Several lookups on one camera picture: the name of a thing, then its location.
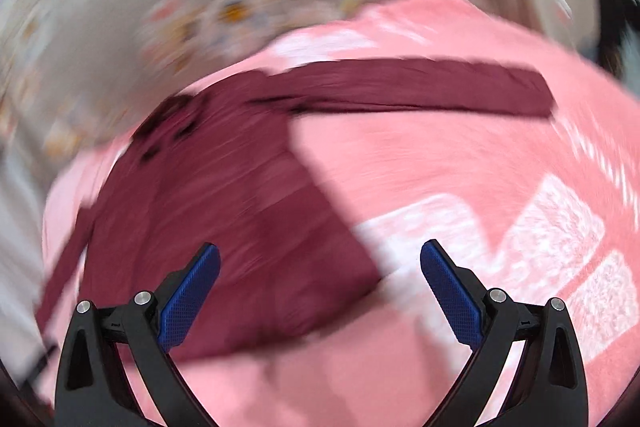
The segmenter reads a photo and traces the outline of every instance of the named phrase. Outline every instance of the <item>blue textured pad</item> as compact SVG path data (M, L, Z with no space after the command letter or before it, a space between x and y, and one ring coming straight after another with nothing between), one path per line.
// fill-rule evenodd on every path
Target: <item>blue textured pad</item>
M420 252L420 267L458 342L478 349L482 343L482 314L452 267L431 243Z
M220 274L220 252L209 245L160 313L158 344L165 353L179 346Z

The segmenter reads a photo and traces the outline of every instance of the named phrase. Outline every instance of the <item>maroon fabric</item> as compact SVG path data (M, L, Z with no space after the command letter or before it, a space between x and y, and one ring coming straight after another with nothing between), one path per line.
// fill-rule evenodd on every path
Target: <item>maroon fabric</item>
M80 298L99 307L153 290L202 243L222 272L174 359L303 335L375 288L380 274L289 150L301 111L459 109L548 117L533 71L423 58L318 62L236 74L165 101L140 126L47 283L49 320L88 245Z

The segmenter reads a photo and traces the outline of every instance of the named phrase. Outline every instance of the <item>black object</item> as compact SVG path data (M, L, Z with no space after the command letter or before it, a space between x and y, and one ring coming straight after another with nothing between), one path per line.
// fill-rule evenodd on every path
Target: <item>black object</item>
M501 290L487 291L471 270L456 267L437 241L427 245L432 252L436 249L444 261L438 266L437 275L428 277L430 283L450 283L453 290L448 296L444 295L446 289L439 293L452 303L461 292L467 293L470 300L463 306L480 311L480 320L475 324L481 328L482 342L425 427L474 427L497 383L511 343L517 340L526 340L527 344L516 378L498 417L483 425L586 427L584 368L564 304L562 309L556 309L560 307L557 303L554 308L552 301L545 306L525 305L512 301ZM168 427L217 426L158 340L162 336L162 309L176 294L190 288L194 267L206 248L185 270L167 277L155 294L139 293L128 304L110 309L96 309L88 301L78 306L58 370L56 427L157 425L143 417L116 343L129 344L140 375ZM427 261L430 259L423 254L423 269Z

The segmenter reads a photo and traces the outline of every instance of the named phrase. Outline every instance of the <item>garment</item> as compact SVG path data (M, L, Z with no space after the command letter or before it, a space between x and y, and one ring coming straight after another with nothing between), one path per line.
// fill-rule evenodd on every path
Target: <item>garment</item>
M303 111L476 110L548 117L539 73L423 58L316 62L248 71L167 99L116 162L47 283L42 327L88 245L80 298L99 307L153 290L209 241L222 273L174 359L298 337L380 274L289 150Z

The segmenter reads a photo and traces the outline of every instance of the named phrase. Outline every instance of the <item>pink blanket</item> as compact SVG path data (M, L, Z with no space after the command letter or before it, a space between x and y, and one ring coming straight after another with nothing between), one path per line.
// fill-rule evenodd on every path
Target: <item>pink blanket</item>
M444 112L296 120L300 157L370 245L385 280L340 325L293 346L181 365L184 378L222 426L422 425L470 354L420 273L420 245L435 237L488 287L525 302L567 302L596 425L640 364L640 107L606 74L464 0L396 0L351 22L287 34L189 89L257 67L403 55L532 66L558 110L551 122ZM55 183L44 217L48 270L79 204L95 198L126 144L82 153ZM54 321L58 339L75 290ZM483 420L497 413L520 349ZM160 421L140 377L130 378L143 410ZM51 372L43 393L52 383Z

